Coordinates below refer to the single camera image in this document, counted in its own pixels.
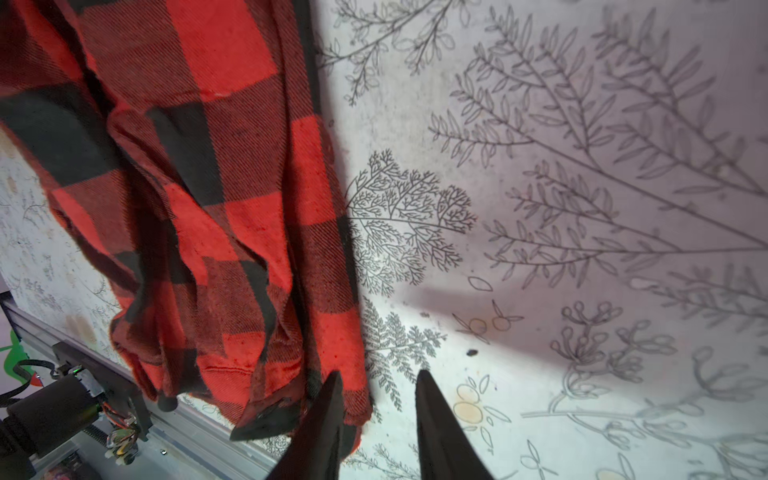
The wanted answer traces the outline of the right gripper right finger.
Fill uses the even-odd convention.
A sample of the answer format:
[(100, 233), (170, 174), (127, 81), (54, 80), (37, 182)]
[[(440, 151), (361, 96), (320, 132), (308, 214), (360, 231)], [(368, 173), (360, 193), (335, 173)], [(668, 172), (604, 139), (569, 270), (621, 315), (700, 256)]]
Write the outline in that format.
[(418, 455), (424, 480), (491, 480), (428, 370), (417, 376)]

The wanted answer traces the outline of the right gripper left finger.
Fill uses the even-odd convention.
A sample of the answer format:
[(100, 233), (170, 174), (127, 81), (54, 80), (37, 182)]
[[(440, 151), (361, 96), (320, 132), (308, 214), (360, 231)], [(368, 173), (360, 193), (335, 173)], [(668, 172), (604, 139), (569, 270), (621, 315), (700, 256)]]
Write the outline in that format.
[(343, 383), (338, 371), (323, 383), (289, 447), (267, 480), (335, 480), (341, 462)]

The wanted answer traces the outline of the red black plaid shirt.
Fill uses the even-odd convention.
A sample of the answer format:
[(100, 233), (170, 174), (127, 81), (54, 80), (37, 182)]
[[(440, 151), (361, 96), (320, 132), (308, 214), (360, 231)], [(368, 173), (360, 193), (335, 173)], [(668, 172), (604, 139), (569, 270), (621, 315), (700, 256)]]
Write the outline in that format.
[(144, 394), (233, 440), (295, 431), (339, 373), (372, 406), (306, 1), (5, 1), (1, 127), (120, 309)]

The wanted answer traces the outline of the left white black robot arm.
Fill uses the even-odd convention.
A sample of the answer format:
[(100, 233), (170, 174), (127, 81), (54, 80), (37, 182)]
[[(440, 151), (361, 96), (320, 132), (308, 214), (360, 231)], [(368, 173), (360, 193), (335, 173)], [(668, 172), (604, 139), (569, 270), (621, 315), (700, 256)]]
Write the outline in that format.
[(1, 477), (31, 479), (43, 458), (92, 425), (100, 405), (73, 375), (10, 405), (1, 420)]

